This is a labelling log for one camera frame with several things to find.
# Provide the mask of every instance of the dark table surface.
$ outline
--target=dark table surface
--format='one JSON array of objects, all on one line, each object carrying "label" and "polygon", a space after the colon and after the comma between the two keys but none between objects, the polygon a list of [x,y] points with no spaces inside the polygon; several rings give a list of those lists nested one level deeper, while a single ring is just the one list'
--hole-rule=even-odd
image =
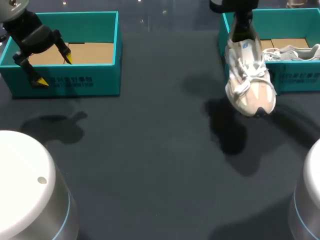
[{"label": "dark table surface", "polygon": [[320,136],[319,93],[281,95],[264,119],[234,114],[220,16],[207,1],[32,0],[29,9],[120,11],[120,97],[12,100],[0,82],[0,128],[47,147],[77,202],[80,240],[291,239],[291,194]]}]

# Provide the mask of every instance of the sneaker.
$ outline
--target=sneaker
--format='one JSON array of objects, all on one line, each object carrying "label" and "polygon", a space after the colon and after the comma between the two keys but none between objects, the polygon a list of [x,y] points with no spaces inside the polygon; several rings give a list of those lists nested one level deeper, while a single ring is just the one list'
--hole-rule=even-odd
[{"label": "sneaker", "polygon": [[276,91],[263,58],[260,39],[239,42],[231,39],[225,49],[225,60],[229,65],[225,92],[230,103],[248,117],[270,114],[276,105]]},{"label": "sneaker", "polygon": [[312,48],[288,45],[282,49],[268,48],[263,51],[265,61],[316,61],[320,60],[320,44]]}]

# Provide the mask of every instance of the teal box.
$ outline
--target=teal box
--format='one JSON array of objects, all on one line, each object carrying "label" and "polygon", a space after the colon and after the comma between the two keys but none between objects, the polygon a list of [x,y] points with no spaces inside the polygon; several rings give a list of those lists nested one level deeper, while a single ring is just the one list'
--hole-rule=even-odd
[{"label": "teal box", "polygon": [[[233,13],[222,14],[218,47],[224,64],[226,82],[229,67],[225,64],[225,47],[234,20]],[[256,9],[253,25],[262,40],[305,39],[312,48],[320,44],[318,8]],[[320,61],[268,61],[266,66],[278,94],[320,91]]]},{"label": "teal box", "polygon": [[57,12],[38,13],[43,24],[58,29],[66,43],[113,43],[112,63],[34,65],[49,83],[33,88],[25,72],[13,60],[19,49],[10,39],[0,59],[0,73],[14,98],[55,98],[114,96],[120,94],[122,35],[119,13]]}]

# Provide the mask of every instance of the shoelace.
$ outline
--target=shoelace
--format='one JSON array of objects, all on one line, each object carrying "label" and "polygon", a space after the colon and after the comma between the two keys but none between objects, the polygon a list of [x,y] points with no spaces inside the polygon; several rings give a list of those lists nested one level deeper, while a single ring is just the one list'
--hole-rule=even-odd
[{"label": "shoelace", "polygon": [[265,61],[274,61],[278,60],[281,57],[281,54],[279,52],[279,48],[267,48],[263,50],[263,59]]},{"label": "shoelace", "polygon": [[235,87],[234,94],[239,98],[243,96],[251,87],[251,83],[254,82],[264,82],[269,85],[273,90],[275,87],[272,83],[265,78],[263,78],[268,70],[263,66],[264,61],[261,61],[257,69],[248,68],[248,64],[243,62],[241,58],[238,59],[238,64],[240,69],[243,71],[243,83]]}]

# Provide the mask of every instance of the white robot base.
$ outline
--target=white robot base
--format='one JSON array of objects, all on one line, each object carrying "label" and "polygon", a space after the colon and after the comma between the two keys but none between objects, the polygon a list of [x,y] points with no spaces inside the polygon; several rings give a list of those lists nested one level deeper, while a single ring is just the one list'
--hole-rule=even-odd
[{"label": "white robot base", "polygon": [[289,208],[295,240],[320,240],[320,140],[309,151]]},{"label": "white robot base", "polygon": [[38,141],[0,131],[0,240],[76,240],[77,208]]}]

